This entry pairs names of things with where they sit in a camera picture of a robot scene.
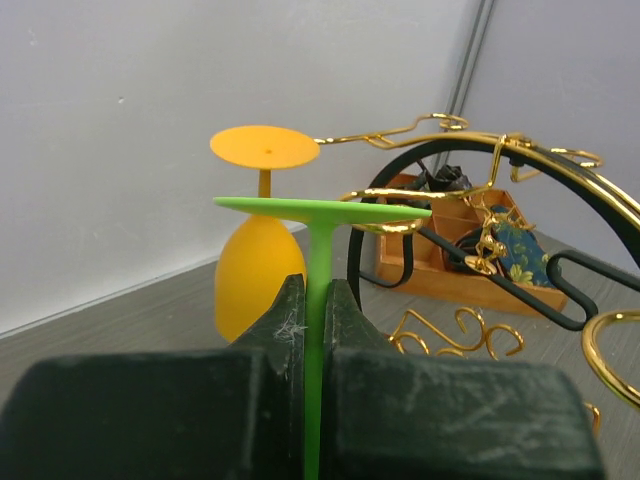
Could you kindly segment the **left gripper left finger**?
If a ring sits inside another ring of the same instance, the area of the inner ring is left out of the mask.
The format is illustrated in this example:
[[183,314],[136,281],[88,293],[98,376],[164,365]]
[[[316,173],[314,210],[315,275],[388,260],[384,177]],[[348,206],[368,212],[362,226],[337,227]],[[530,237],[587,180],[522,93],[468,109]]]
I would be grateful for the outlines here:
[[5,479],[299,479],[305,287],[231,345],[31,366],[1,413]]

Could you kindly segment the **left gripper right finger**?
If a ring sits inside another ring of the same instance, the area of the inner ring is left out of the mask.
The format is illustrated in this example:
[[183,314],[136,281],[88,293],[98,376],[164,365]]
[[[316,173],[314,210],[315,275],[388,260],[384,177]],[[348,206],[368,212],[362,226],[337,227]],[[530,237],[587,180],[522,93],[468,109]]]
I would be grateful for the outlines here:
[[325,310],[324,479],[601,479],[559,369],[397,351],[334,280]]

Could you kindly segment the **orange wine glass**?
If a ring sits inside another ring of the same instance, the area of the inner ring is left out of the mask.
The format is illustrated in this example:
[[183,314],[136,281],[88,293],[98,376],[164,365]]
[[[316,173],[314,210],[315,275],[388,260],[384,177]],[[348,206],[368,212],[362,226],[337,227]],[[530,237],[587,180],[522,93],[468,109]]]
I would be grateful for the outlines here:
[[[216,133],[211,150],[222,160],[259,173],[258,196],[271,196],[274,170],[305,165],[320,153],[311,137],[268,125],[232,127]],[[230,236],[214,278],[214,320],[219,334],[235,341],[273,304],[284,280],[306,274],[302,251],[277,218],[251,215]]]

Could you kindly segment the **green wine glass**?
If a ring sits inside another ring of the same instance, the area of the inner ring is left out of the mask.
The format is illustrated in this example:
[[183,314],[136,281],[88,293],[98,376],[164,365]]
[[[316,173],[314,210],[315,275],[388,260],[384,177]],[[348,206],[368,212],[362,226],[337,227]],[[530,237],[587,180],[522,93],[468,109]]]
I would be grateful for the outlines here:
[[216,197],[214,203],[248,214],[302,223],[311,234],[304,329],[304,477],[320,473],[324,328],[332,280],[332,236],[341,225],[386,224],[428,218],[426,209],[337,200]]

